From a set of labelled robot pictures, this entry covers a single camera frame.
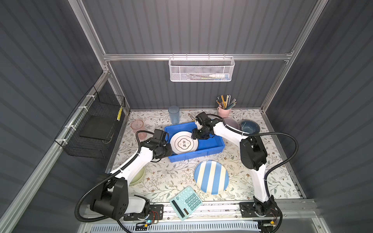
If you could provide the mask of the blue white striped plate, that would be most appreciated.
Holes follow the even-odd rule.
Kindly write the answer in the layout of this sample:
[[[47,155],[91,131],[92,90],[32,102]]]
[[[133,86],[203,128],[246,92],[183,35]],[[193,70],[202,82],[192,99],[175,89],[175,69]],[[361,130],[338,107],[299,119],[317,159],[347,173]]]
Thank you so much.
[[[198,188],[209,195],[221,194],[229,185],[227,169],[221,163],[212,160],[197,165],[194,180]]]

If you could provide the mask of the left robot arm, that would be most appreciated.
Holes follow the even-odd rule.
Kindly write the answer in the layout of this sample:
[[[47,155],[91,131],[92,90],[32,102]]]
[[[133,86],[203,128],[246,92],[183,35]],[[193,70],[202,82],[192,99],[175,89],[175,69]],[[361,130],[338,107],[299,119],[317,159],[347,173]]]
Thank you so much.
[[[92,191],[90,210],[114,220],[125,215],[147,217],[150,201],[138,195],[131,196],[129,184],[148,163],[173,154],[168,138],[168,133],[158,129],[137,132],[138,150],[123,165],[109,173],[109,180]]]

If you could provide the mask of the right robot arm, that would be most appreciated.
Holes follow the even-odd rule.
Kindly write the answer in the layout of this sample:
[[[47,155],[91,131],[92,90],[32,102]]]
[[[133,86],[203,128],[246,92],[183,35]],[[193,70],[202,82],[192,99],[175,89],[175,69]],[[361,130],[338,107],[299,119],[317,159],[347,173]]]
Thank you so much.
[[[261,203],[267,202],[270,195],[266,191],[264,176],[268,153],[261,138],[230,127],[219,116],[211,119],[206,112],[195,117],[195,124],[197,128],[192,130],[193,139],[207,140],[212,136],[220,136],[240,149],[241,162],[249,169],[253,181],[254,199]]]

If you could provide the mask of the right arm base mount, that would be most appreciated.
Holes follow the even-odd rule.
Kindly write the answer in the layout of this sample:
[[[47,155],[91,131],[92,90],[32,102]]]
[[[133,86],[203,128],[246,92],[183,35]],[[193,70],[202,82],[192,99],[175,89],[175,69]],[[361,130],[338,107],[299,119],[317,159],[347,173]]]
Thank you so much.
[[[278,207],[273,195],[264,203],[255,197],[253,202],[240,202],[239,208],[242,217],[282,217],[282,211]]]

